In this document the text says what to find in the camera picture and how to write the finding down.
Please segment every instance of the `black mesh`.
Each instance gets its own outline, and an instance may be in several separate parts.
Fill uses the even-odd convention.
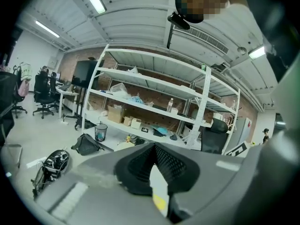
[[[151,143],[122,158],[115,166],[115,174],[130,193],[152,195],[150,173],[154,164],[168,183],[169,195],[188,191],[200,173],[193,160],[159,143]]]

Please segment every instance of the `ceiling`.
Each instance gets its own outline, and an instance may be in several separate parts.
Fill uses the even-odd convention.
[[[171,29],[167,16],[175,10],[174,0],[102,1],[107,11],[99,15],[89,0],[32,0],[17,25],[64,52],[110,43],[175,53],[196,64],[222,64],[225,70],[219,76],[241,88],[258,111],[273,107],[270,92],[277,81],[271,66],[265,55],[251,60],[247,54],[263,44],[262,33],[248,8],[232,5],[202,23],[190,24],[214,43],[174,28],[167,48]],[[36,20],[60,37],[38,27]],[[216,42],[227,52],[218,49]],[[246,55],[238,52],[238,47],[245,47]]]

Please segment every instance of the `desk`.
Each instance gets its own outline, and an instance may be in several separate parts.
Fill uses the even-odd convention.
[[[70,91],[63,91],[58,87],[56,87],[56,90],[60,93],[60,108],[59,108],[59,113],[58,113],[59,118],[61,118],[62,100],[63,100],[64,95],[74,96],[73,110],[72,110],[72,116],[74,116],[75,111],[76,111],[76,100],[77,100],[78,93],[77,92],[70,92]]]

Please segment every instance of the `brick wall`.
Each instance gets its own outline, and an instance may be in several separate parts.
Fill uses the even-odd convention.
[[[182,58],[180,56],[177,56],[174,54],[166,54],[163,52],[158,52],[158,51],[154,51],[154,50],[150,50],[150,49],[142,49],[142,48],[135,48],[135,47],[113,47],[113,46],[111,48],[135,49],[135,50],[140,50],[140,51],[157,53],[157,54],[169,56],[169,57],[172,57],[172,58],[175,58],[175,59],[181,60],[183,62],[194,65],[193,62],[191,62],[185,58]],[[91,49],[84,49],[84,50],[80,50],[80,51],[66,53],[61,61],[60,68],[59,68],[61,79],[71,81],[74,69],[75,69],[78,61],[87,60],[88,57],[95,57],[96,59],[98,59],[99,56],[101,55],[102,51],[103,51],[103,48],[91,48]],[[104,64],[103,64],[104,68],[114,68],[115,67],[116,62],[109,54],[106,54],[104,59],[105,59]],[[127,68],[119,66],[118,69],[125,70]],[[161,80],[165,80],[165,81],[177,84],[177,85],[189,86],[188,84],[186,84],[184,82],[181,82],[176,79],[172,79],[170,77],[166,77],[163,75],[158,75],[158,74],[148,72],[148,71],[143,71],[143,70],[140,70],[139,72],[143,75],[147,75],[147,76],[151,76],[151,77],[158,78]],[[98,80],[97,90],[100,90],[100,89],[106,90],[109,81],[110,81],[109,77],[101,76]],[[168,96],[166,94],[162,94],[162,93],[159,93],[156,91],[152,91],[152,90],[141,88],[141,87],[136,87],[136,86],[126,84],[126,83],[124,85],[126,86],[128,93],[130,93],[132,96],[136,96],[137,94],[139,94],[140,98],[145,103],[152,101],[154,104],[156,104],[158,106],[167,107],[168,102],[171,99],[171,96]],[[253,124],[255,124],[257,112],[245,99],[241,98],[241,100],[243,100],[243,101],[241,101],[241,104],[244,104],[244,105],[243,105],[243,108],[239,111],[239,116],[246,115],[253,121]],[[230,103],[232,103],[232,101],[233,101],[232,97],[226,97],[226,101],[223,101],[223,102],[230,104]],[[104,103],[104,97],[98,96],[95,94],[90,94],[89,103],[95,109],[102,109],[102,106]],[[174,98],[173,107],[176,107],[179,110],[179,112],[182,112],[184,103],[185,103],[185,101],[178,99],[178,98]],[[108,99],[107,104],[113,105],[113,104],[120,104],[120,103],[118,103],[115,100]],[[148,124],[160,125],[160,126],[168,128],[169,130],[172,130],[172,131],[176,131],[177,126],[179,124],[179,121],[176,119],[165,117],[160,114],[146,111],[144,109],[140,109],[140,108],[133,107],[130,105],[126,105],[126,108],[127,108],[127,112],[130,115],[132,115],[136,118],[139,118],[143,122],[146,122]],[[197,109],[197,106],[195,104],[191,104],[190,109],[188,111],[189,116],[191,116],[194,109]],[[206,120],[207,122],[211,122],[212,115],[213,115],[213,112],[206,109],[203,119]]]

